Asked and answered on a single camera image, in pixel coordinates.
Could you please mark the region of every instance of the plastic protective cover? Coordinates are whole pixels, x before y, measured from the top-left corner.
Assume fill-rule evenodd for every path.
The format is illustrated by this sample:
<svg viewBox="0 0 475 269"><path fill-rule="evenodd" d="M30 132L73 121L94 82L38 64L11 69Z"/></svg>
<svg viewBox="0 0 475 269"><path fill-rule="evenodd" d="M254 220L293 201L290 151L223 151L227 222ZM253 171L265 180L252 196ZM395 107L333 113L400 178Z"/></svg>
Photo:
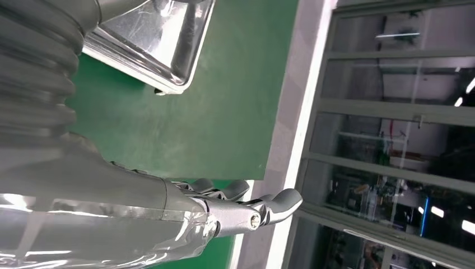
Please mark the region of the plastic protective cover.
<svg viewBox="0 0 475 269"><path fill-rule="evenodd" d="M0 268L143 268L200 255L215 231L203 212L0 194Z"/></svg>

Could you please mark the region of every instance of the metal door frame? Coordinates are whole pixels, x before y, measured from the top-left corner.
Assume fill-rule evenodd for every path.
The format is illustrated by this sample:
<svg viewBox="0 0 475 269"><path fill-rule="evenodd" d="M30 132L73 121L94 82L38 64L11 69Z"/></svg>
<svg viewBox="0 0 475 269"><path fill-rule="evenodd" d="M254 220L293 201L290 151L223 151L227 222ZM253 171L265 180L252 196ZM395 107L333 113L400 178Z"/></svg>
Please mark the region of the metal door frame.
<svg viewBox="0 0 475 269"><path fill-rule="evenodd" d="M315 121L319 112L362 115L365 117L394 118L417 122L421 119L425 123L440 123L462 126L475 126L475 110L473 108L454 108L436 105L416 105L402 103L388 103L377 101L356 101L321 98L323 80L331 60L375 59L375 58L443 58L443 57L475 57L475 48L469 50L411 50L394 52L331 52L330 49L336 34L337 21L342 18L377 15L407 10L426 10L437 7L475 4L474 0L441 0L438 2L416 2L414 0L390 1L371 4L346 6L334 10L329 27L327 44L322 57L320 75L318 77L315 98L312 104L309 124L305 136L304 148L296 181L296 189L302 191L305 172L309 160L323 163L356 168L378 174L391 175L421 183L430 183L444 188L475 194L475 183L465 182L436 175L423 174L408 170L389 168L387 166L369 164L341 157L315 154L310 152L311 138L315 128ZM467 252L449 245L421 238L405 232L396 231L373 222L333 211L323 206L302 204L292 220L290 233L283 258L282 268L288 268L290 255L297 232L297 217L305 218L317 224L346 231L355 236L373 240L389 248L398 249L410 255L420 257L444 265L448 268L469 269L475 264L475 253Z"/></svg>

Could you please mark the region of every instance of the stainless steel container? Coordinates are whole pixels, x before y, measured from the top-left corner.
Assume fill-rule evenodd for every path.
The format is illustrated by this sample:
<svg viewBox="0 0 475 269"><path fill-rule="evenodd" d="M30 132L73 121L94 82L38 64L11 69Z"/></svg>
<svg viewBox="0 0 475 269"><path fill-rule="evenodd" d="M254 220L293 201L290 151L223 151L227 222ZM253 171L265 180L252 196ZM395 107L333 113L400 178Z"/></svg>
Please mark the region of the stainless steel container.
<svg viewBox="0 0 475 269"><path fill-rule="evenodd" d="M191 84L215 0L150 0L91 33L83 52L157 89Z"/></svg>

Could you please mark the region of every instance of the green mat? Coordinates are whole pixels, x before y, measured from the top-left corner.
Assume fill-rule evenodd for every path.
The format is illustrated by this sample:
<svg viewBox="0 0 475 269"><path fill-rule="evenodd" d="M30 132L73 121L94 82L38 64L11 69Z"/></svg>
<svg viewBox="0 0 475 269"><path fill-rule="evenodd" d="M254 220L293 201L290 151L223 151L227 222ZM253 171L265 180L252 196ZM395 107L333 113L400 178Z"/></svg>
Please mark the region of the green mat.
<svg viewBox="0 0 475 269"><path fill-rule="evenodd" d="M218 0L191 87L153 89L86 55L71 130L104 158L167 178L264 176L297 1ZM232 238L159 268L226 268Z"/></svg>

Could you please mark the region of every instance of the blue light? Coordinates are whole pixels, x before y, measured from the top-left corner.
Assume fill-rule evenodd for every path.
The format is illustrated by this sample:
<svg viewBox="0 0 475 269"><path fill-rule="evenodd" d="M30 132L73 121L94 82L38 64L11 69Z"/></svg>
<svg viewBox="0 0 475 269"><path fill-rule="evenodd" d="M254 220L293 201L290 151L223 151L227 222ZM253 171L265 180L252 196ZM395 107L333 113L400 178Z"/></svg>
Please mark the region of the blue light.
<svg viewBox="0 0 475 269"><path fill-rule="evenodd" d="M426 198L426 205L425 205L425 208L424 208L424 215L422 216L422 226L421 226L421 236L424 235L424 228L426 226L426 216L427 216L427 212L429 209L429 198L427 197Z"/></svg>

